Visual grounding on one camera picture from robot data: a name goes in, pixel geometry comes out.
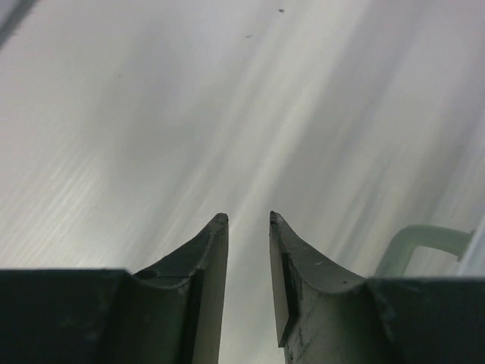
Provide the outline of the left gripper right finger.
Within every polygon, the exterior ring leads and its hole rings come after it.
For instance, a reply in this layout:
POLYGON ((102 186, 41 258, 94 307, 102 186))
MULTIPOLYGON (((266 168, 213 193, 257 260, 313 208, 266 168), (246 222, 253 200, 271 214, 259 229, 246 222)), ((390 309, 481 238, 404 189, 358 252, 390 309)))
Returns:
POLYGON ((287 363, 381 363, 383 329, 364 278, 270 213, 277 343, 287 363))

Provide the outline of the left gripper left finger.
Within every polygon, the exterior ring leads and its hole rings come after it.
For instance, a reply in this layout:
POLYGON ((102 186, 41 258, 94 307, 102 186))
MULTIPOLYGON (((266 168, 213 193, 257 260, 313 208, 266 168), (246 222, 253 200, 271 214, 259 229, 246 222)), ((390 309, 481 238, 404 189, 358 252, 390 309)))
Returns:
POLYGON ((228 217, 125 282, 113 321, 115 363, 216 363, 228 258, 228 217))

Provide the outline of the green cantilever tool box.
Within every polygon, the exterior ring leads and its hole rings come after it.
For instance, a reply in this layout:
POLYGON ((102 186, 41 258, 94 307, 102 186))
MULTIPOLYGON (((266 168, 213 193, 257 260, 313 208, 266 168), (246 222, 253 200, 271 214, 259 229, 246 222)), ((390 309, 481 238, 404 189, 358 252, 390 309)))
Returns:
POLYGON ((403 276, 418 247, 451 254, 460 262, 471 244, 474 233, 475 231, 464 232, 447 227, 411 224, 391 239, 374 275, 403 276))

